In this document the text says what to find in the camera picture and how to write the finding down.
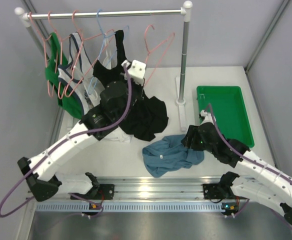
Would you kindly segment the blue tank top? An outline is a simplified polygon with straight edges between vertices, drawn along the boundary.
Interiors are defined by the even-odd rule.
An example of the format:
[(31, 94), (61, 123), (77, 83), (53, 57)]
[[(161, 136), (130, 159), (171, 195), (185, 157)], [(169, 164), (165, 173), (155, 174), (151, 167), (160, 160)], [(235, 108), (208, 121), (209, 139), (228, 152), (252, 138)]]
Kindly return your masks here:
[(144, 166), (152, 177), (160, 178), (168, 172), (190, 169), (203, 162), (204, 152), (184, 147), (184, 137), (183, 134), (165, 136), (142, 149)]

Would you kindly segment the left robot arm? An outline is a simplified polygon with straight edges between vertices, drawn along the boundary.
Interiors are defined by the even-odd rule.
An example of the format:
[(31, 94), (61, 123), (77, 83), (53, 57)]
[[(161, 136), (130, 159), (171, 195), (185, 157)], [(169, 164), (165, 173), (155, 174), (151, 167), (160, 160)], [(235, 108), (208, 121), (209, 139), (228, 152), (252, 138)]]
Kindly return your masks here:
[(134, 77), (109, 83), (101, 93), (105, 103), (90, 109), (65, 136), (42, 153), (18, 160), (33, 198), (43, 202), (55, 195), (74, 194), (92, 200), (99, 194), (100, 184), (92, 173), (67, 175), (59, 169), (100, 141), (131, 142), (133, 134), (125, 129), (125, 121), (143, 94), (143, 83), (143, 79)]

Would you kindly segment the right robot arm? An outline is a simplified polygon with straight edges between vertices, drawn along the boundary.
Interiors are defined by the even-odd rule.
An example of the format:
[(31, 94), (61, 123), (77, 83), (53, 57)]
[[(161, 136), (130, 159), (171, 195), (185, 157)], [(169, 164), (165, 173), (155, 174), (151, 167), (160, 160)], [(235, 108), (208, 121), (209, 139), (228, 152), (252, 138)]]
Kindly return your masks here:
[(268, 164), (237, 139), (224, 138), (211, 122), (190, 125), (181, 143), (194, 151), (207, 151), (232, 167), (232, 180), (219, 185), (224, 198), (252, 199), (284, 217), (292, 225), (292, 177)]

